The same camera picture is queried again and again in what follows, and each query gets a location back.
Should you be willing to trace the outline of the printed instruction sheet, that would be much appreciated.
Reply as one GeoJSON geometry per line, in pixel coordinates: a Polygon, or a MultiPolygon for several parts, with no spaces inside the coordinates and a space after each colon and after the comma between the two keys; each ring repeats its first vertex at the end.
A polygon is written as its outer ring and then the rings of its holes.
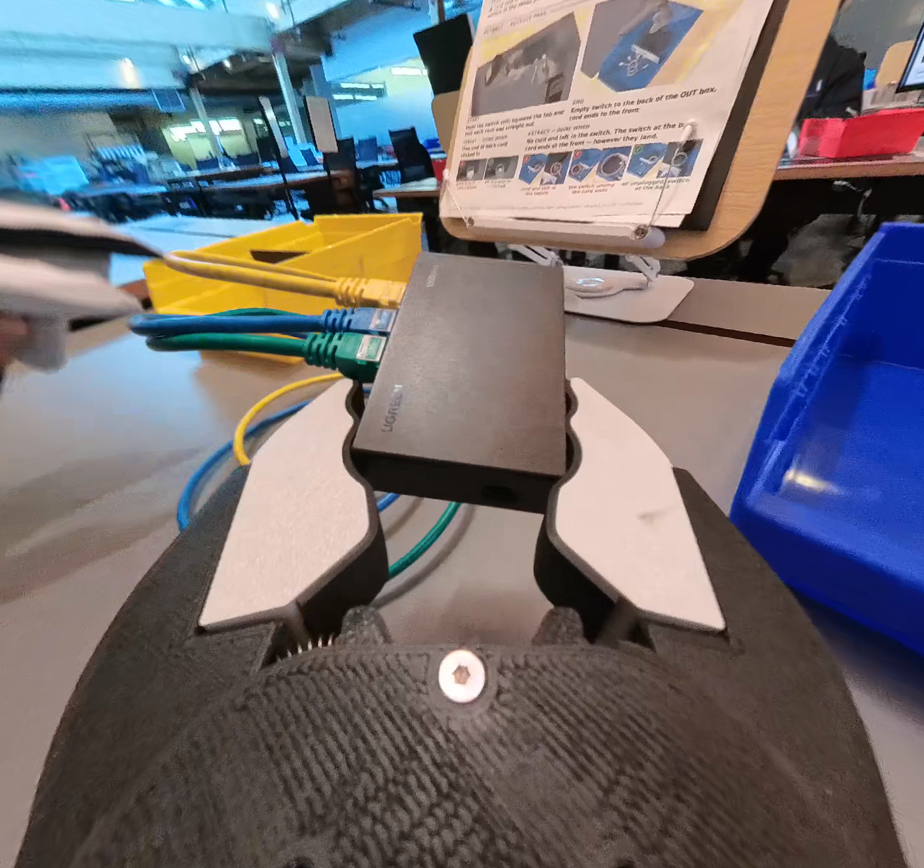
{"type": "Polygon", "coordinates": [[[483,0],[445,224],[678,227],[774,0],[483,0]]]}

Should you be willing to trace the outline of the black monitor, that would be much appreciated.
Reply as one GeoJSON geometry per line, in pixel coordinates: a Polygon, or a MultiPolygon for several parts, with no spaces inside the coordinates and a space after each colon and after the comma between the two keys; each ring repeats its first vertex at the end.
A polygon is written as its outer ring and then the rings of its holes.
{"type": "Polygon", "coordinates": [[[474,30],[470,16],[463,13],[413,34],[433,96],[460,90],[474,30]]]}

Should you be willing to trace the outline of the black network switch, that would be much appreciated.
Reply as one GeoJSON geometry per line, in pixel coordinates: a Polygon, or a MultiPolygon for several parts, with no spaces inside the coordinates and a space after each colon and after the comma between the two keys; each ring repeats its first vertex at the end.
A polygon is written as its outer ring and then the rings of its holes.
{"type": "Polygon", "coordinates": [[[562,268],[424,251],[351,458],[378,491],[542,515],[566,400],[562,268]]]}

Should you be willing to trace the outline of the red plastic bin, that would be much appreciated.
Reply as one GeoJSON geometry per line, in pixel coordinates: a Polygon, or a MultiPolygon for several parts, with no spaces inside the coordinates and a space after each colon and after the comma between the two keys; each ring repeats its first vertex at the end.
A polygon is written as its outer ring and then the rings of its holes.
{"type": "Polygon", "coordinates": [[[909,155],[923,134],[923,109],[899,108],[849,118],[803,121],[800,158],[857,159],[909,155]]]}

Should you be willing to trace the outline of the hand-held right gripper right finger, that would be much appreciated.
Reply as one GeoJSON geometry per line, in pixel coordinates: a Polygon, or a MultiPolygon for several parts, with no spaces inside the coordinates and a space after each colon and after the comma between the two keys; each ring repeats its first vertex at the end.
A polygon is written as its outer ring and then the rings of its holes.
{"type": "Polygon", "coordinates": [[[568,382],[567,468],[549,495],[534,578],[593,642],[649,625],[721,635],[725,617],[675,467],[587,381],[568,382]]]}

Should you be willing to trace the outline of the yellow plastic bin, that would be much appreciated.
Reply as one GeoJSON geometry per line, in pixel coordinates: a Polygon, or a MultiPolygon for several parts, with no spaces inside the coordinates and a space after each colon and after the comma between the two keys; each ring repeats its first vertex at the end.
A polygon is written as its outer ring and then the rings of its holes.
{"type": "Polygon", "coordinates": [[[153,311],[132,332],[161,351],[338,368],[376,363],[422,251],[418,214],[322,215],[148,263],[153,311]]]}

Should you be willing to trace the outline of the black office chair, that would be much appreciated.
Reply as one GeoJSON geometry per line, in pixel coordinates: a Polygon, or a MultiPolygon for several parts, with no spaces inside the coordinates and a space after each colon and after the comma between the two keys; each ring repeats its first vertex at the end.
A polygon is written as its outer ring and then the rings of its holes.
{"type": "Polygon", "coordinates": [[[435,178],[433,159],[414,127],[389,130],[389,138],[398,163],[400,183],[435,178]]]}

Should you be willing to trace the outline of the blue plastic bin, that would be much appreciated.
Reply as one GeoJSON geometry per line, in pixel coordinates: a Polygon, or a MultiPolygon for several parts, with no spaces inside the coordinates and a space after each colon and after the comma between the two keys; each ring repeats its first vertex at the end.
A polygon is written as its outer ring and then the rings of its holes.
{"type": "Polygon", "coordinates": [[[733,524],[798,594],[923,653],[923,227],[885,224],[773,382],[733,524]]]}

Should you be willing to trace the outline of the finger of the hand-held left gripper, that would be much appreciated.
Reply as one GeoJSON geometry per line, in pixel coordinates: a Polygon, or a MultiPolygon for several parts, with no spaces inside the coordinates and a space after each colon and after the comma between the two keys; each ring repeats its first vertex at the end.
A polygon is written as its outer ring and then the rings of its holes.
{"type": "Polygon", "coordinates": [[[20,363],[35,370],[59,370],[67,361],[72,322],[141,311],[133,295],[98,274],[3,255],[1,367],[20,363]]]}
{"type": "Polygon", "coordinates": [[[71,215],[36,204],[1,202],[1,250],[4,254],[57,251],[120,253],[162,258],[163,253],[124,235],[94,217],[71,215]]]}

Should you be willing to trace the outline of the white stand with base plate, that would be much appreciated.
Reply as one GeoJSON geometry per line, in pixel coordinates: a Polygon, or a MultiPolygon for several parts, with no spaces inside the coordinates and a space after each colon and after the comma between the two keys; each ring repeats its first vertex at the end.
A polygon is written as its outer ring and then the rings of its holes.
{"type": "MultiPolygon", "coordinates": [[[[729,129],[697,204],[680,226],[602,225],[583,232],[577,224],[515,220],[504,228],[468,227],[459,219],[445,224],[439,203],[443,226],[456,238],[504,243],[536,263],[562,268],[566,312],[624,323],[666,321],[694,284],[662,274],[663,261],[710,256],[742,236],[756,218],[841,2],[773,1],[729,129]]],[[[438,127],[453,125],[445,144],[449,154],[467,69],[468,63],[452,110],[434,111],[438,127]]]]}

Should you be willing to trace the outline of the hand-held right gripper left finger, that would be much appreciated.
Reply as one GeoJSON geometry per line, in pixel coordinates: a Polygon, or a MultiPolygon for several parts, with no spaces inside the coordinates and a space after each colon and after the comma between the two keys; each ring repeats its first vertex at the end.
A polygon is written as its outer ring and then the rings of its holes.
{"type": "Polygon", "coordinates": [[[198,625],[283,625],[297,641],[332,638],[386,584],[385,534],[350,445],[362,388],[338,380],[261,445],[225,538],[198,625]]]}

